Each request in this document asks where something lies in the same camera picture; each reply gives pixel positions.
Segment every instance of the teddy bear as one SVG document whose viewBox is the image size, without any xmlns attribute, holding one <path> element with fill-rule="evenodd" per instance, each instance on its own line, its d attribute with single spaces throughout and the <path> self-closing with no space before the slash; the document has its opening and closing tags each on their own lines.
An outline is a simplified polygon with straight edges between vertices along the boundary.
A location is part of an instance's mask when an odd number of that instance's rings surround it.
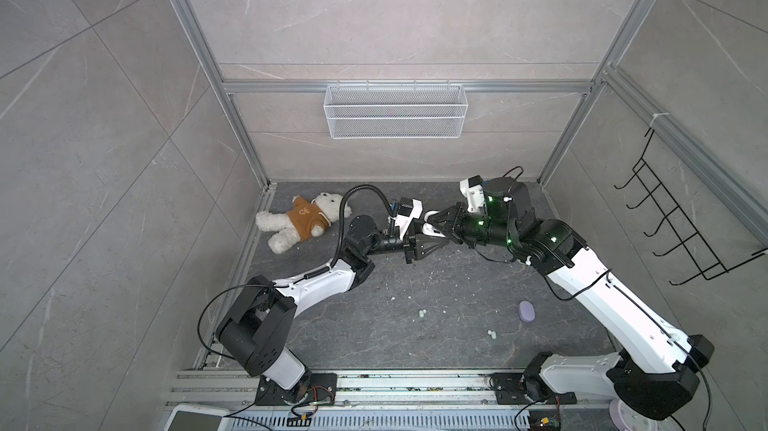
<svg viewBox="0 0 768 431">
<path fill-rule="evenodd" d="M 339 220 L 340 194 L 320 193 L 307 201 L 302 196 L 293 197 L 293 209 L 283 214 L 269 211 L 256 213 L 256 227 L 262 231 L 277 231 L 268 244 L 275 254 L 288 251 L 294 244 L 318 237 Z M 344 217 L 352 215 L 352 208 L 344 206 Z"/>
</svg>

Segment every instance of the pink object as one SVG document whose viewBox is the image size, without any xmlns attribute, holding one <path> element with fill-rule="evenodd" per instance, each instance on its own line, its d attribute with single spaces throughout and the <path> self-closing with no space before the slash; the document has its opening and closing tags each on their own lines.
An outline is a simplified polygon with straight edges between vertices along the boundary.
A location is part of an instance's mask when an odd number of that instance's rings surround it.
<svg viewBox="0 0 768 431">
<path fill-rule="evenodd" d="M 530 323 L 536 319 L 536 311 L 533 309 L 533 304 L 531 304 L 530 301 L 520 301 L 518 311 L 520 313 L 520 319 L 524 323 Z"/>
<path fill-rule="evenodd" d="M 621 399 L 614 399 L 608 407 L 610 419 L 619 431 L 658 431 L 659 422 L 647 418 L 624 404 Z"/>
</svg>

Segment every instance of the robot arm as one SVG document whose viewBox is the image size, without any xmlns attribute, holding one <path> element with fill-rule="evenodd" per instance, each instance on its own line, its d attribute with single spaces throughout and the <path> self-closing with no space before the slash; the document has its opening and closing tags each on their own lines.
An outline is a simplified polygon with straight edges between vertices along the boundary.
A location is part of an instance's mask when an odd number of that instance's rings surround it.
<svg viewBox="0 0 768 431">
<path fill-rule="evenodd" d="M 251 376 L 264 375 L 295 402 L 306 393 L 310 371 L 285 348 L 293 318 L 314 304 L 359 286 L 373 271 L 368 256 L 403 252 L 418 261 L 449 242 L 506 247 L 544 279 L 571 293 L 624 346 L 602 357 L 539 353 L 521 388 L 533 400 L 582 392 L 620 397 L 652 419 L 664 419 L 693 398 L 696 375 L 714 351 L 702 336 L 687 336 L 634 295 L 585 241 L 564 222 L 535 216 L 523 183 L 512 177 L 461 183 L 465 203 L 423 213 L 419 200 L 395 204 L 386 231 L 370 216 L 352 219 L 338 261 L 294 277 L 249 283 L 225 315 L 216 337 Z"/>
</svg>

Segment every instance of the white device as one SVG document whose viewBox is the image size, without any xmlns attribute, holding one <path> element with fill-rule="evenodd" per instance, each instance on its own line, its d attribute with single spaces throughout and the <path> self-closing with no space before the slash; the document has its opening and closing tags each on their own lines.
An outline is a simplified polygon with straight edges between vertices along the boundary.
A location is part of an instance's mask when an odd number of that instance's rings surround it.
<svg viewBox="0 0 768 431">
<path fill-rule="evenodd" d="M 163 431 L 230 431 L 234 418 L 225 417 L 228 409 L 179 404 L 170 412 Z"/>
<path fill-rule="evenodd" d="M 485 196 L 482 192 L 482 182 L 472 183 L 465 179 L 458 183 L 458 189 L 467 198 L 467 211 L 470 213 L 481 212 L 480 208 L 485 206 Z"/>
</svg>

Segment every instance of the black wire rack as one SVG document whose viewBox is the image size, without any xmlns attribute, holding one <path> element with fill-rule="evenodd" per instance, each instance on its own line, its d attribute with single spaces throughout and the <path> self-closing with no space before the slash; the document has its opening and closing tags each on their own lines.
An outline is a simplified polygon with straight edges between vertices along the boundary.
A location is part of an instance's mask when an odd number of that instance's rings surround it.
<svg viewBox="0 0 768 431">
<path fill-rule="evenodd" d="M 752 253 L 749 258 L 747 258 L 746 260 L 744 260 L 744 261 L 742 261 L 742 262 L 740 262 L 740 263 L 738 263 L 738 264 L 736 264 L 736 265 L 734 265 L 732 267 L 726 267 L 726 265 L 723 264 L 723 261 L 717 256 L 717 253 L 715 253 L 715 251 L 712 249 L 712 246 L 710 246 L 710 244 L 708 242 L 706 242 L 706 239 L 704 238 L 704 235 L 699 232 L 699 230 L 696 227 L 696 225 L 694 224 L 694 222 L 688 217 L 688 214 L 686 214 L 686 212 L 683 210 L 683 207 L 680 206 L 680 204 L 677 202 L 677 199 L 675 199 L 675 197 L 672 195 L 672 193 L 670 193 L 669 189 L 667 189 L 667 186 L 665 186 L 664 183 L 661 181 L 661 179 L 659 179 L 659 177 L 654 172 L 653 168 L 648 165 L 648 162 L 645 160 L 645 152 L 648 150 L 648 144 L 650 144 L 650 140 L 654 137 L 654 130 L 653 129 L 648 129 L 648 131 L 645 133 L 645 136 L 648 136 L 648 140 L 645 142 L 645 148 L 643 148 L 643 154 L 640 155 L 640 159 L 632 167 L 632 171 L 633 171 L 632 177 L 630 177 L 629 180 L 626 183 L 624 183 L 623 186 L 614 186 L 614 187 L 616 189 L 624 189 L 626 186 L 629 185 L 629 183 L 632 182 L 632 180 L 637 178 L 637 180 L 640 182 L 640 184 L 642 184 L 643 188 L 646 190 L 647 194 L 636 205 L 630 206 L 630 205 L 627 204 L 627 208 L 628 209 L 636 209 L 640 205 L 642 205 L 648 198 L 650 198 L 654 202 L 654 204 L 656 204 L 656 207 L 658 208 L 659 212 L 662 215 L 662 218 L 661 218 L 661 221 L 659 222 L 659 225 L 656 226 L 656 230 L 654 230 L 654 232 L 651 233 L 651 234 L 648 234 L 645 231 L 643 231 L 643 234 L 645 234 L 648 237 L 655 236 L 659 232 L 659 230 L 661 229 L 661 226 L 664 224 L 664 222 L 666 222 L 667 224 L 670 225 L 670 228 L 672 229 L 672 232 L 674 232 L 674 235 L 677 237 L 677 240 L 679 241 L 677 244 L 675 244 L 673 247 L 671 247 L 668 251 L 666 251 L 664 253 L 661 253 L 661 254 L 654 252 L 654 255 L 658 256 L 658 257 L 667 256 L 667 254 L 671 253 L 672 251 L 675 251 L 678 247 L 683 247 L 685 249 L 686 253 L 688 253 L 688 256 L 690 257 L 690 259 L 696 265 L 696 269 L 699 271 L 698 273 L 694 274 L 693 276 L 691 276 L 691 277 L 687 278 L 686 280 L 681 281 L 679 283 L 674 283 L 674 282 L 670 281 L 670 284 L 673 285 L 673 286 L 679 286 L 681 284 L 687 283 L 688 281 L 696 279 L 698 276 L 702 276 L 702 277 L 704 277 L 705 280 L 711 281 L 711 280 L 715 279 L 718 276 L 722 276 L 725 273 L 729 273 L 729 272 L 735 270 L 737 267 L 741 267 L 744 264 L 747 264 L 747 263 L 749 263 L 751 261 L 754 261 L 755 259 L 757 259 L 759 257 L 764 256 L 764 253 L 765 253 L 765 251 L 768 251 L 768 248 L 763 248 L 763 249 L 761 249 L 759 251 L 756 251 L 756 252 Z M 643 180 L 643 177 L 640 176 L 640 171 L 642 171 L 643 169 L 648 170 L 648 172 L 650 172 L 650 174 L 652 174 L 653 177 L 658 182 L 658 184 L 656 184 L 653 188 L 650 188 L 648 183 L 646 183 Z M 654 196 L 654 193 L 656 193 L 658 190 L 662 190 L 663 192 L 665 192 L 667 194 L 667 196 L 674 203 L 674 207 L 672 207 L 671 210 L 669 210 L 667 212 L 664 212 L 664 208 L 662 208 L 662 206 L 659 204 L 659 201 L 657 200 L 656 196 Z M 670 216 L 672 216 L 672 214 L 675 211 L 679 211 L 685 217 L 685 220 L 688 222 L 690 227 L 694 230 L 693 234 L 690 234 L 686 238 L 683 238 L 680 235 L 681 233 L 677 230 L 677 228 L 673 224 L 672 220 L 670 219 Z M 689 241 L 692 240 L 696 236 L 698 236 L 700 238 L 700 240 L 702 242 L 704 242 L 704 245 L 709 250 L 709 252 L 712 253 L 712 256 L 714 256 L 714 259 L 715 259 L 715 264 L 712 264 L 711 266 L 709 266 L 707 268 L 704 268 L 704 269 L 699 264 L 699 262 L 696 260 L 696 257 L 694 257 L 694 254 L 691 253 L 691 251 L 690 251 L 690 249 L 688 247 L 689 246 L 689 244 L 688 244 Z M 714 274 L 713 276 L 707 276 L 705 274 L 705 272 L 713 270 L 716 267 L 721 267 L 723 270 L 721 272 L 718 272 L 717 274 Z"/>
</svg>

